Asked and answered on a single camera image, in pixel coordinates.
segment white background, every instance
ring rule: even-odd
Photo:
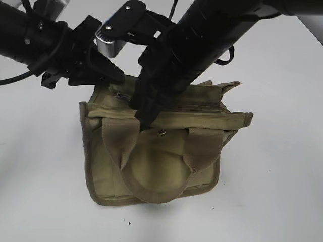
[[[163,15],[172,5],[145,2]],[[174,21],[191,2],[179,1]],[[72,0],[60,19],[72,28],[88,14],[105,21],[121,4]],[[78,103],[93,87],[62,79],[49,90],[36,77],[1,86],[0,241],[323,241],[323,47],[294,17],[258,23],[235,47],[230,65],[197,82],[241,81],[225,104],[253,112],[253,123],[223,150],[214,190],[164,205],[91,200]],[[128,44],[114,61],[137,75],[142,51]],[[0,79],[25,71],[0,58]]]

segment zipper pull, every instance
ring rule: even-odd
[[[116,99],[119,99],[119,100],[121,100],[121,101],[125,101],[125,102],[130,102],[130,99],[131,99],[131,97],[130,97],[129,95],[124,94],[124,93],[122,93],[122,92],[120,92],[120,91],[118,91],[118,92],[114,95],[114,97],[115,97]]]

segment bag handle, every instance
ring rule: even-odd
[[[104,118],[102,131],[107,152],[121,173],[126,186],[137,198],[149,203],[166,203],[180,196],[188,182],[199,171],[214,164],[220,155],[224,138],[223,130],[189,128],[183,159],[191,171],[190,174],[179,188],[167,192],[156,192],[143,187],[134,177],[131,167],[127,166],[138,140],[140,122],[136,119]]]

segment khaki canvas bag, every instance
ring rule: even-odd
[[[190,85],[151,129],[128,101],[135,77],[124,85],[96,86],[80,103],[86,182],[92,199],[105,206],[166,203],[202,194],[218,182],[220,153],[252,113],[230,113],[223,95],[239,82]]]

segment zipper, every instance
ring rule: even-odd
[[[114,97],[118,100],[129,103],[131,96],[120,91],[113,91]],[[182,104],[175,107],[167,107],[162,111],[164,112],[188,112],[188,113],[230,113],[227,109],[223,107],[205,106],[205,105],[192,105],[192,104]]]

